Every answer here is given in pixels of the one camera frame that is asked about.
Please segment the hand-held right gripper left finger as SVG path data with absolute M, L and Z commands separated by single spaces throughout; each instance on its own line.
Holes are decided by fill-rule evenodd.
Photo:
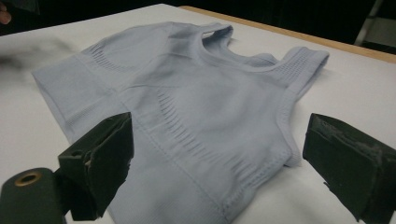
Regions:
M 58 156 L 64 211 L 76 221 L 96 220 L 125 182 L 134 156 L 129 112 L 104 119 Z

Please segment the light blue sports bra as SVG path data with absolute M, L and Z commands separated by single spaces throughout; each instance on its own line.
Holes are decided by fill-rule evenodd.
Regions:
M 232 33 L 137 26 L 35 71 L 70 141 L 131 113 L 134 158 L 109 207 L 115 224 L 230 224 L 260 185 L 300 162 L 290 114 L 328 53 L 245 57 L 229 50 Z

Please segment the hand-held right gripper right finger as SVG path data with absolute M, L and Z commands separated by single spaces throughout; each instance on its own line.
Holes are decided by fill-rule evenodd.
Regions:
M 390 223 L 396 212 L 396 149 L 339 119 L 313 114 L 303 158 L 354 218 Z

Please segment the metal stand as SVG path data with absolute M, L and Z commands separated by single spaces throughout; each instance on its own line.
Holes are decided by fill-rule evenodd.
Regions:
M 396 0 L 375 0 L 355 40 L 396 48 Z

